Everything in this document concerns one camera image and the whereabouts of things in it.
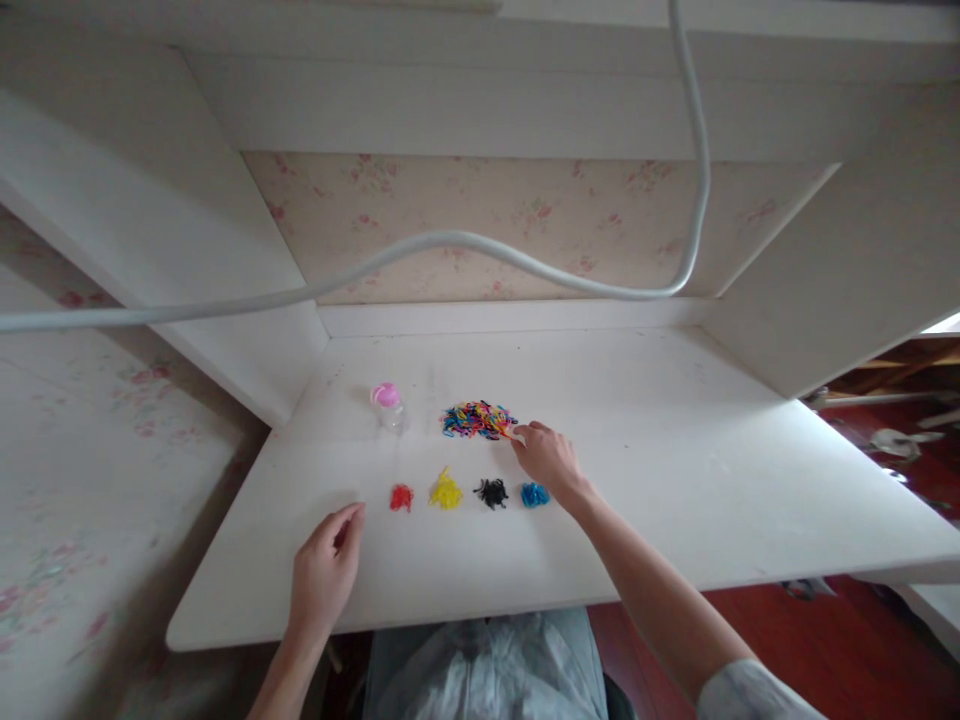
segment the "multicolored rubber band pile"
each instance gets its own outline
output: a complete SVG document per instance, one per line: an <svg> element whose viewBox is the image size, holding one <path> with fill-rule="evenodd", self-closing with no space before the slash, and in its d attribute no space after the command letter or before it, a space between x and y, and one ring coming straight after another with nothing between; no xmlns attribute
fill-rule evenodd
<svg viewBox="0 0 960 720"><path fill-rule="evenodd" d="M538 507L550 502L550 493L543 485L524 483L520 490L520 499L525 507Z"/></svg>
<svg viewBox="0 0 960 720"><path fill-rule="evenodd" d="M448 437L480 435L487 440L499 440L501 437L510 437L507 430L511 425L516 425L518 420L511 417L510 411L503 405L490 405L481 400L450 408L440 422L443 423L443 434Z"/></svg>

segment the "white cable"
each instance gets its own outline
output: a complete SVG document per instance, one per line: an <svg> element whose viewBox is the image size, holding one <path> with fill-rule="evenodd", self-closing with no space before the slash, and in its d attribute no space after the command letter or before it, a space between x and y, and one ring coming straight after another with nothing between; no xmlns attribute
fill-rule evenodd
<svg viewBox="0 0 960 720"><path fill-rule="evenodd" d="M460 230L447 230L405 238L358 265L335 273L332 277L320 282L294 290L283 290L238 300L221 300L195 305L171 305L141 310L103 309L7 313L0 315L0 333L82 327L156 325L183 320L262 312L315 299L344 285L356 282L375 270L390 265L407 255L439 247L466 248L514 265L531 275L536 275L557 285L599 297L617 300L655 300L671 297L683 288L690 279L700 248L700 233L707 210L707 199L710 195L710 152L707 147L707 128L703 117L703 107L700 103L700 89L697 85L693 58L687 44L683 20L680 17L679 2L678 0L668 0L668 6L670 10L670 30L673 35L673 50L677 57L677 64L680 66L684 97L693 129L693 144L697 157L699 183L690 219L689 239L680 259L680 267L677 268L676 275L666 287L643 289L598 283L558 270L492 238Z"/></svg>

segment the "rubber band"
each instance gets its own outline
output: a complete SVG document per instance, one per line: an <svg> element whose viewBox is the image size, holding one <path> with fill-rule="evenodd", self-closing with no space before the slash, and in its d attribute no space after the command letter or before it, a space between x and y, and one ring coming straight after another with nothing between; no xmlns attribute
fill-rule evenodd
<svg viewBox="0 0 960 720"><path fill-rule="evenodd" d="M406 508L410 512L413 505L413 490L408 485L397 484L393 486L393 497L390 498L390 509L397 512L401 508Z"/></svg>
<svg viewBox="0 0 960 720"><path fill-rule="evenodd" d="M506 509L507 506L503 501L510 497L507 495L507 489L503 486L503 480L500 479L481 480L480 487L474 490L474 492L480 496L480 499L483 500L491 510L496 510L497 505Z"/></svg>
<svg viewBox="0 0 960 720"><path fill-rule="evenodd" d="M442 510L453 510L460 505L462 499L463 492L450 477L450 466L447 465L440 473L437 485L430 496L430 505L440 505Z"/></svg>
<svg viewBox="0 0 960 720"><path fill-rule="evenodd" d="M440 422L443 423L443 434L447 437L480 435L487 440L499 440L501 437L510 438L507 429L516 425L518 420L503 405L490 405L481 400L450 408Z"/></svg>
<svg viewBox="0 0 960 720"><path fill-rule="evenodd" d="M533 508L550 502L550 493L543 485L524 483L520 489L520 499L525 507Z"/></svg>

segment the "small plastic bottle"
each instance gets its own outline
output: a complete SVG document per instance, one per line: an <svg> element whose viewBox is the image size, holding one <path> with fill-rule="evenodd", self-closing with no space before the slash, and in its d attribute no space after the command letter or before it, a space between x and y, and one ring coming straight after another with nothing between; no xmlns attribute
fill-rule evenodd
<svg viewBox="0 0 960 720"><path fill-rule="evenodd" d="M393 383L381 383L370 391L370 404L377 411L380 424L398 435L403 432L406 415L400 402L400 391Z"/></svg>

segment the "sleeve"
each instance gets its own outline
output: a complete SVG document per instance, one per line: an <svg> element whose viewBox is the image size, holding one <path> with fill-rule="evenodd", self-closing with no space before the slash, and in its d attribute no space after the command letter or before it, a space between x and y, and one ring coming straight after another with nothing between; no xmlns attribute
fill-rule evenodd
<svg viewBox="0 0 960 720"><path fill-rule="evenodd" d="M812 720L823 718L806 700L756 660L732 662L700 691L700 720Z"/></svg>

